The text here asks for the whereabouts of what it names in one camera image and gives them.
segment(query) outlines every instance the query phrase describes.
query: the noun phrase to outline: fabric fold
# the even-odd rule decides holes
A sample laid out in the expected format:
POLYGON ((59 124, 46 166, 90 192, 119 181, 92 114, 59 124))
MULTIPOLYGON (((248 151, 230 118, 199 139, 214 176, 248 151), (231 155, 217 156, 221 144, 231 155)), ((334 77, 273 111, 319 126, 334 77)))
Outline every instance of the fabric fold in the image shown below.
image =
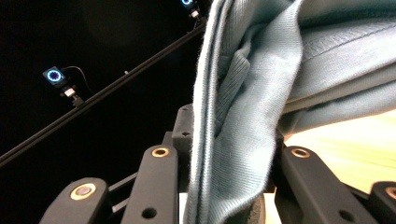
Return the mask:
POLYGON ((396 2, 215 0, 194 86, 185 223, 223 223, 265 188, 276 129, 396 107, 396 2))

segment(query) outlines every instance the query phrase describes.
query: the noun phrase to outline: black metal bracket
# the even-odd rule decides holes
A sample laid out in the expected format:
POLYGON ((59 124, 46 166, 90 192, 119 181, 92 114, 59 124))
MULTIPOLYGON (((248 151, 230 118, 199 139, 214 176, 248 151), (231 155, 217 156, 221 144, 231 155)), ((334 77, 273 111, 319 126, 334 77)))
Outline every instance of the black metal bracket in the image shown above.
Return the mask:
POLYGON ((367 196, 346 187, 307 148, 286 147, 280 154, 274 178, 276 208, 282 223, 368 224, 396 220, 396 200, 385 191, 395 188, 395 182, 374 184, 367 196))
MULTIPOLYGON (((189 183, 192 124, 192 105, 184 105, 163 144, 146 150, 138 173, 110 187, 97 178, 70 184, 41 223, 178 223, 178 193, 189 183), (75 200, 73 194, 92 196, 75 200)), ((395 223, 396 182, 375 183, 367 195, 341 183, 315 152, 285 147, 280 133, 276 145, 267 190, 276 192, 282 223, 395 223)), ((248 210, 241 214, 245 220, 248 210)), ((241 214, 228 222, 242 220, 241 214)))
POLYGON ((149 148, 139 172, 109 188, 99 178, 73 182, 40 223, 178 223, 177 151, 165 145, 149 148))

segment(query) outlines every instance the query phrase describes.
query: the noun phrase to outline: motion capture camera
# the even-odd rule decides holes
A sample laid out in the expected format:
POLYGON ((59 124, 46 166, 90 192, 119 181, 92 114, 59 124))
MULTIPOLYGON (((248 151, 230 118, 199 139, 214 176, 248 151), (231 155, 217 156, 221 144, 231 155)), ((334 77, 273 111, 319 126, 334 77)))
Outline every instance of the motion capture camera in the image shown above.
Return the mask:
POLYGON ((199 7, 196 1, 194 0, 180 0, 180 1, 181 1, 181 5, 189 11, 191 17, 196 19, 200 16, 199 7))
POLYGON ((84 101, 77 95, 76 86, 68 83, 67 79, 57 67, 53 66, 43 72, 43 77, 56 89, 61 90, 61 96, 66 96, 73 100, 74 106, 80 106, 84 101))
POLYGON ((55 88, 59 89, 67 85, 64 74, 57 67, 53 66, 43 73, 44 78, 55 88))

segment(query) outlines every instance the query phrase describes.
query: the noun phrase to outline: cable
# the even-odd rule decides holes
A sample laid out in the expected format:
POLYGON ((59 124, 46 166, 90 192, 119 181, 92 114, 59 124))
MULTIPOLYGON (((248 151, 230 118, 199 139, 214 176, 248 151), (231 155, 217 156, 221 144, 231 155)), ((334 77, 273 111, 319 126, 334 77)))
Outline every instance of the cable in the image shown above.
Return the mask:
POLYGON ((161 50, 160 52, 156 53, 151 58, 147 59, 143 63, 139 64, 135 69, 130 71, 128 74, 120 77, 98 93, 96 93, 93 97, 88 99, 85 104, 81 105, 79 108, 74 108, 73 110, 69 111, 65 115, 61 116, 59 119, 53 121, 50 125, 35 133, 16 147, 12 148, 10 151, 6 152, 4 155, 0 156, 0 168, 5 166, 10 161, 14 160, 18 156, 20 156, 23 152, 49 136, 50 134, 56 132, 61 127, 63 127, 67 122, 71 119, 77 117, 78 115, 82 114, 83 112, 90 109, 92 106, 96 105, 99 101, 103 98, 108 96, 111 92, 117 90, 125 83, 130 81, 131 79, 137 77, 140 73, 154 65, 160 59, 163 59, 165 56, 169 55, 175 49, 183 46, 184 44, 188 43, 194 37, 200 35, 205 30, 206 20, 203 20, 203 23, 196 27, 193 31, 187 33, 186 35, 182 36, 179 40, 175 41, 173 44, 169 45, 165 49, 161 50))
POLYGON ((87 86, 88 90, 89 90, 92 94, 96 94, 96 92, 93 91, 93 90, 91 89, 90 85, 88 85, 87 78, 85 78, 84 72, 82 71, 81 68, 79 68, 79 67, 77 67, 77 66, 68 66, 68 67, 62 68, 61 70, 62 70, 62 71, 65 71, 65 70, 70 69, 70 68, 76 68, 76 69, 81 73, 82 78, 84 78, 84 82, 85 82, 85 85, 87 86))

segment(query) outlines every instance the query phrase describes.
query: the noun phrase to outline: bolt hole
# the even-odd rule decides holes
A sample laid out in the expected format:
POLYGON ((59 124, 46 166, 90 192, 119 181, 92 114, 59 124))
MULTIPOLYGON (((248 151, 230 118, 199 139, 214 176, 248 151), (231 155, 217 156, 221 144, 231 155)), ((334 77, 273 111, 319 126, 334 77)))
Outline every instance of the bolt hole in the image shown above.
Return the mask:
POLYGON ((396 200, 396 187, 387 187, 385 191, 391 198, 396 200))
POLYGON ((294 150, 291 151, 291 154, 293 154, 295 157, 300 157, 300 158, 310 157, 309 152, 300 148, 295 148, 294 150))
POLYGON ((163 150, 163 149, 159 149, 159 150, 157 150, 156 152, 155 152, 157 155, 163 155, 163 154, 165 154, 166 153, 166 151, 165 150, 163 150))
POLYGON ((157 216, 157 210, 155 210, 155 208, 146 208, 142 212, 142 217, 145 219, 151 219, 154 218, 155 216, 157 216))
POLYGON ((340 214, 340 217, 343 218, 344 220, 349 222, 355 222, 355 218, 349 212, 345 210, 340 210, 338 213, 340 214))
POLYGON ((153 157, 165 157, 169 154, 169 149, 166 147, 159 147, 152 151, 153 157))

